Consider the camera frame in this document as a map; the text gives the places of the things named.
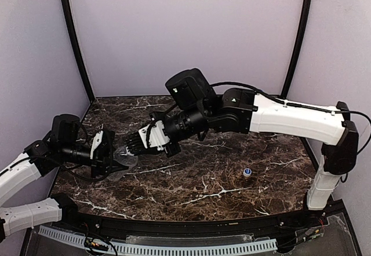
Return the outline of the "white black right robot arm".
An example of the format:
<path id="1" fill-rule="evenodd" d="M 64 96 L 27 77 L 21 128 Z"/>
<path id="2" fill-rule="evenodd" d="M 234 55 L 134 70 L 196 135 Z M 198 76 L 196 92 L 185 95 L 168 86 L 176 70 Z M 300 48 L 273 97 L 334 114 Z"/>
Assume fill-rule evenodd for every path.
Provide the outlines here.
<path id="1" fill-rule="evenodd" d="M 180 112 L 173 117 L 153 114 L 143 131 L 147 148 L 167 155 L 177 153 L 179 142 L 209 130 L 241 134 L 278 133 L 322 143 L 322 157 L 307 193 L 307 208 L 323 210 L 342 175 L 356 164 L 359 133 L 345 103 L 322 107 L 281 100 L 243 83 L 228 82 L 222 95 L 201 70 L 184 70 L 165 84 Z"/>

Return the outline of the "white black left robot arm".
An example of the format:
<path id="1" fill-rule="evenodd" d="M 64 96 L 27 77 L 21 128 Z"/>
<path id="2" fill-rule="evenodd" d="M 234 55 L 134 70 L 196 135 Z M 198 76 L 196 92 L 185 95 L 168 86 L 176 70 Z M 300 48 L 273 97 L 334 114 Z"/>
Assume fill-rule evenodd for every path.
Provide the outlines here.
<path id="1" fill-rule="evenodd" d="M 55 116 L 46 136 L 27 146 L 1 171 L 1 203 L 56 168 L 86 182 L 99 182 L 114 172 L 128 169 L 114 159 L 113 131 L 101 129 L 89 145 L 77 141 L 79 131 L 84 130 L 78 116 Z M 71 220 L 77 211 L 77 205 L 63 193 L 32 204 L 2 206 L 1 239 L 23 229 Z"/>

